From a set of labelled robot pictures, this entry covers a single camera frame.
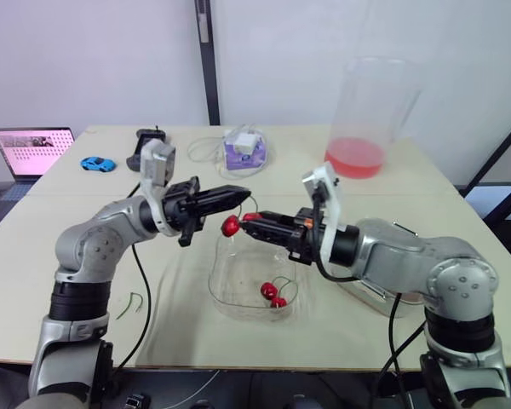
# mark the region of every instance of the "clear plastic cylinder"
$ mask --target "clear plastic cylinder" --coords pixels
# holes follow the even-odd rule
[[[347,66],[325,160],[352,178],[376,175],[419,94],[418,66],[361,57]]]

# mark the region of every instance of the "silver robotic arm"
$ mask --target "silver robotic arm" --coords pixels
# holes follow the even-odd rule
[[[263,211],[246,217],[243,230],[285,247],[290,260],[316,262],[326,279],[361,279],[394,293],[422,294],[429,351],[421,357],[421,367],[435,407],[460,409],[486,398],[510,397],[492,315],[498,285],[494,268],[458,238],[424,239],[381,219],[339,228],[338,179],[330,165],[303,181],[313,209],[303,208],[293,217]],[[330,263],[348,267],[352,277],[328,274]]]
[[[199,192],[196,176],[169,186],[175,149],[159,140],[149,141],[141,156],[145,196],[113,202],[57,240],[59,267],[29,379],[29,395],[38,402],[67,394],[89,407],[101,399],[112,369],[112,345],[101,339],[109,321],[110,286],[129,246],[157,233],[178,234],[181,246],[190,245],[207,215],[233,209],[250,196],[235,186]]]

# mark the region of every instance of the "cherry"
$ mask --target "cherry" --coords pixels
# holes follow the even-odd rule
[[[261,286],[261,294],[267,299],[272,300],[278,295],[278,288],[273,283],[263,283]]]
[[[235,215],[229,216],[223,224],[221,224],[221,232],[225,237],[233,236],[240,229],[240,224],[238,223],[238,217]]]
[[[243,222],[248,222],[250,220],[256,220],[256,219],[262,219],[263,216],[260,215],[259,213],[246,213],[243,218],[242,218],[242,221]]]
[[[271,300],[271,308],[282,308],[288,305],[288,302],[282,297],[275,297]]]

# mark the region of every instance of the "laptop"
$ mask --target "laptop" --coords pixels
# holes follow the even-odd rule
[[[0,153],[15,180],[0,196],[0,220],[73,142],[70,128],[0,128]]]

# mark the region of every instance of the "beige tabletop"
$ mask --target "beige tabletop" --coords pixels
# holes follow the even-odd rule
[[[137,126],[91,126],[32,188],[40,194],[125,195],[138,182],[125,159],[135,150]],[[174,181],[198,175],[202,189],[232,181],[221,177],[212,163],[193,163],[189,145],[201,138],[220,137],[227,127],[163,127],[176,146]],[[242,185],[255,195],[305,194],[301,176],[322,163],[329,128],[325,126],[268,126],[264,130],[270,159],[266,169],[245,178]],[[80,160],[89,156],[110,158],[118,167],[111,173],[83,170]],[[342,178],[350,194],[457,194],[456,189],[409,140],[398,141],[390,150],[382,171],[365,180]]]
[[[90,218],[121,196],[28,196],[0,225],[0,361],[30,362],[40,319],[47,313],[57,267],[59,234]],[[257,196],[261,209],[294,214],[308,205],[306,195]],[[389,356],[388,319],[324,279],[314,268],[299,267],[300,297],[290,320],[240,321],[220,313],[207,288],[218,227],[226,215],[209,217],[192,246],[158,236],[138,245],[157,307],[150,335],[130,366],[361,369],[380,368]],[[469,241],[500,276],[495,297],[497,330],[511,366],[511,256],[457,195],[346,194],[343,221],[378,216],[416,230],[421,236],[454,235]],[[130,250],[118,264],[112,284],[107,341],[114,360],[132,348],[145,319],[146,304],[120,320],[131,291],[145,294]],[[422,322],[414,308],[396,322],[396,339],[405,339]],[[418,369],[426,350],[419,337],[400,364]]]

